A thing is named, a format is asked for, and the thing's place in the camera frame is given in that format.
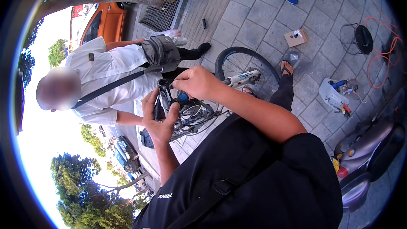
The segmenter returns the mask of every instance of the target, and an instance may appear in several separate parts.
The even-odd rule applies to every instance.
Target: black shoulder strap
[[[231,191],[243,185],[247,181],[247,176],[250,171],[260,160],[266,149],[267,146],[265,144],[253,144],[241,158],[240,163],[229,172],[227,179],[216,181],[208,192],[192,203],[192,205],[166,229],[180,229],[192,224]]]
[[[127,83],[127,82],[129,82],[131,80],[134,80],[137,77],[142,76],[143,74],[144,74],[144,71],[140,71],[140,72],[137,72],[137,73],[134,73],[134,74],[130,74],[129,76],[123,77],[123,78],[118,79],[118,80],[116,80],[116,81],[114,81],[114,82],[112,82],[112,83],[110,83],[110,84],[108,84],[108,85],[106,85],[104,87],[101,87],[100,89],[97,89],[94,92],[92,92],[90,94],[87,94],[86,96],[81,98],[81,100],[79,102],[77,102],[75,104],[75,106],[72,107],[71,109],[76,109],[79,106],[81,106],[82,104],[84,104],[84,103],[86,103],[86,102],[100,96],[101,94],[104,94],[104,93],[106,93],[106,92],[108,92],[108,91],[110,91],[110,90],[112,90],[112,89],[114,89],[116,87],[119,87],[120,85],[125,84],[125,83]]]

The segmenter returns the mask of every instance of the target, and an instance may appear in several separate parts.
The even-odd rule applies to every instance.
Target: yellow license plate
[[[338,170],[339,170],[339,161],[336,160],[335,158],[332,158],[332,163],[333,163],[333,168],[335,168],[335,171],[338,172]]]

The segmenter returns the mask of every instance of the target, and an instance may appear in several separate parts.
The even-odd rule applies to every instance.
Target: sandal
[[[287,60],[283,60],[282,62],[287,62],[291,66],[291,64]],[[283,76],[284,71],[287,71],[288,75],[290,75],[291,78],[293,77],[293,75],[290,73],[290,71],[286,67],[283,67],[281,69],[281,76]]]
[[[248,90],[250,91],[250,93],[243,91],[245,88],[248,89]],[[252,95],[252,96],[254,96],[255,98],[258,98],[257,95],[253,92],[253,90],[252,90],[251,88],[243,87],[242,92],[245,93],[245,94],[248,94],[248,95]]]

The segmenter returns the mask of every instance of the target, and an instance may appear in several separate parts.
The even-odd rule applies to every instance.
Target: metal grate
[[[152,6],[147,7],[143,22],[155,28],[157,31],[170,29],[179,3],[180,0],[176,0],[175,2],[164,0],[160,9]]]

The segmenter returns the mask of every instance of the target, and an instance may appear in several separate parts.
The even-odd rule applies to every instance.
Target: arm
[[[178,119],[180,105],[173,103],[168,112],[167,118],[160,123],[154,120],[154,103],[158,96],[158,88],[150,92],[142,101],[143,124],[150,134],[157,154],[158,165],[160,167],[161,186],[170,178],[172,172],[180,165],[169,140],[174,132],[174,124]]]
[[[145,39],[141,38],[135,41],[119,41],[119,42],[110,42],[110,43],[106,43],[106,51],[108,52],[111,49],[117,48],[117,47],[123,47],[129,44],[135,44],[135,43],[141,43],[144,42]]]
[[[139,117],[135,114],[128,113],[126,111],[121,111],[121,110],[117,111],[116,123],[119,125],[142,126],[143,125],[142,121],[143,121],[143,118]]]
[[[224,105],[278,143],[307,132],[301,122],[286,109],[221,83],[202,66],[182,72],[176,77],[173,86],[185,91],[190,97]]]

